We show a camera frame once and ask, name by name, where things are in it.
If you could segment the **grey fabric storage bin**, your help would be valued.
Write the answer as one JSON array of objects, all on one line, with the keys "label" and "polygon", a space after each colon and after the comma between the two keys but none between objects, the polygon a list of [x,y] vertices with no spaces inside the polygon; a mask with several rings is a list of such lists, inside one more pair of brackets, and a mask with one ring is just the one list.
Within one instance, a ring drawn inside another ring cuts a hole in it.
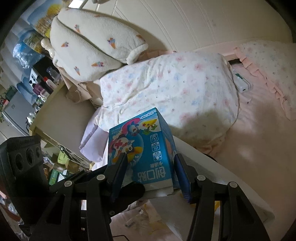
[{"label": "grey fabric storage bin", "polygon": [[192,208],[181,192],[151,199],[169,229],[181,240],[269,240],[266,227],[274,220],[269,205],[244,181],[194,149],[174,138],[185,168],[192,167]]}]

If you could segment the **blue bandage carton box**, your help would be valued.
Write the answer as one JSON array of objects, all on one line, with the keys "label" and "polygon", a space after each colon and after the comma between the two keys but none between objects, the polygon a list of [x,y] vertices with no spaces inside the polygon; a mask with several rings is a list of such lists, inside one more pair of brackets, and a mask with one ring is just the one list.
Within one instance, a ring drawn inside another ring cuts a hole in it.
[{"label": "blue bandage carton box", "polygon": [[174,171],[176,146],[171,130],[156,108],[152,108],[109,130],[108,163],[114,165],[119,155],[127,155],[124,185],[132,181],[147,191],[177,189]]}]

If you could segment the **yellow clear zip bag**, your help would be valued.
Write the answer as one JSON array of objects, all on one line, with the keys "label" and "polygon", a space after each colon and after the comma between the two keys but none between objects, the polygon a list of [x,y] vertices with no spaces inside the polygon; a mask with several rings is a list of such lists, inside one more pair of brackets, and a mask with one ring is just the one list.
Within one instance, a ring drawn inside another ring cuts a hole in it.
[{"label": "yellow clear zip bag", "polygon": [[125,223],[125,228],[136,230],[141,235],[154,235],[166,230],[167,226],[154,206],[147,201],[139,207],[137,214]]}]

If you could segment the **lavender folded blanket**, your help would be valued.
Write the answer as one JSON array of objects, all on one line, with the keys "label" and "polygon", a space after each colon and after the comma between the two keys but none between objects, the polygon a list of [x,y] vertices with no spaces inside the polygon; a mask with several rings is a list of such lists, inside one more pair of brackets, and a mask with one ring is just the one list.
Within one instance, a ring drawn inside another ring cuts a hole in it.
[{"label": "lavender folded blanket", "polygon": [[95,114],[91,117],[84,131],[79,150],[89,161],[95,163],[103,160],[104,150],[108,139],[108,132],[102,130],[95,123]]}]

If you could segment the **wooden bedside shelf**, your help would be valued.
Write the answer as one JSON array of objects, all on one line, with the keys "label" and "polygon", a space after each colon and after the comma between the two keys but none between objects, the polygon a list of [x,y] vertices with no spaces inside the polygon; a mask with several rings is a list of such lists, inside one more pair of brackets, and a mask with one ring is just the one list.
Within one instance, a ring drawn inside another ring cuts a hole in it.
[{"label": "wooden bedside shelf", "polygon": [[89,169],[91,162],[80,153],[79,146],[95,108],[88,100],[74,103],[67,93],[64,83],[58,85],[36,114],[29,132],[67,151],[74,162]]}]

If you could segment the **beige handbag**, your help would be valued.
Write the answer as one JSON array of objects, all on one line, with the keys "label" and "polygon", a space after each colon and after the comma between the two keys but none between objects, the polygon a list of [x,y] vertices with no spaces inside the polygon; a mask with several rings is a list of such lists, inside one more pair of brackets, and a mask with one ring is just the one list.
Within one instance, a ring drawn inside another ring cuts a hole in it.
[{"label": "beige handbag", "polygon": [[101,95],[100,81],[79,82],[73,79],[63,69],[58,67],[61,77],[68,89],[66,97],[74,103],[89,100],[95,108],[103,105],[103,97]]}]

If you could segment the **floral white duvet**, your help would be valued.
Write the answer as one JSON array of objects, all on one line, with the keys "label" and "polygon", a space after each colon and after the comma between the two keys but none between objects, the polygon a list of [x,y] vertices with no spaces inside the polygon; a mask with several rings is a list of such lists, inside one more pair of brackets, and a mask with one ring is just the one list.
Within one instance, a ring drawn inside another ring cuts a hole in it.
[{"label": "floral white duvet", "polygon": [[95,121],[104,131],[157,108],[175,137],[211,149],[238,117],[232,69],[220,54],[162,55],[104,75],[100,87],[103,106]]}]

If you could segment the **white power bank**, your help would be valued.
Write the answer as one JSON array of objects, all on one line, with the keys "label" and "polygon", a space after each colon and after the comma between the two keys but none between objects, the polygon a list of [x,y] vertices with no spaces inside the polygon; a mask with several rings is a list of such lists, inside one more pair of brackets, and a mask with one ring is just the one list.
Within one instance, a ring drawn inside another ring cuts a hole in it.
[{"label": "white power bank", "polygon": [[237,71],[232,70],[233,81],[240,93],[245,93],[253,89],[253,84],[246,80],[241,74]]}]

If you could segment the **pink ruffled floral pillow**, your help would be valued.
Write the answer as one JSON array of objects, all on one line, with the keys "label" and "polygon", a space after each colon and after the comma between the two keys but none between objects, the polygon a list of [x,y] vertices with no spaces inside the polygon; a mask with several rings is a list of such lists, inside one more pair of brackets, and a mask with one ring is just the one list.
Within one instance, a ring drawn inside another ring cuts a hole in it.
[{"label": "pink ruffled floral pillow", "polygon": [[290,120],[295,120],[295,43],[257,40],[234,49],[249,73],[273,93]]}]

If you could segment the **ice cream print pillow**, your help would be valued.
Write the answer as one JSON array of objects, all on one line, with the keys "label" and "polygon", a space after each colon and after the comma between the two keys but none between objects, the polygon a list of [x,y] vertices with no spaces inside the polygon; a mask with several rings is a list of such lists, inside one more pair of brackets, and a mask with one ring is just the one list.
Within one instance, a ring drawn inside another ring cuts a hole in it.
[{"label": "ice cream print pillow", "polygon": [[135,63],[148,49],[131,27],[99,13],[63,8],[52,20],[53,63],[78,82],[101,78],[123,64]]}]

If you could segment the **white bed headboard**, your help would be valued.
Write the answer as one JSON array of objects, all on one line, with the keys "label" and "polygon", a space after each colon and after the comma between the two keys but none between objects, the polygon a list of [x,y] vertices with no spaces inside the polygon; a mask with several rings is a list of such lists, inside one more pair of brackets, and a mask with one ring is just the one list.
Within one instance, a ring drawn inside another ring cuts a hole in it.
[{"label": "white bed headboard", "polygon": [[129,25],[151,50],[229,52],[257,39],[292,42],[289,26],[266,1],[88,1],[83,8]]}]

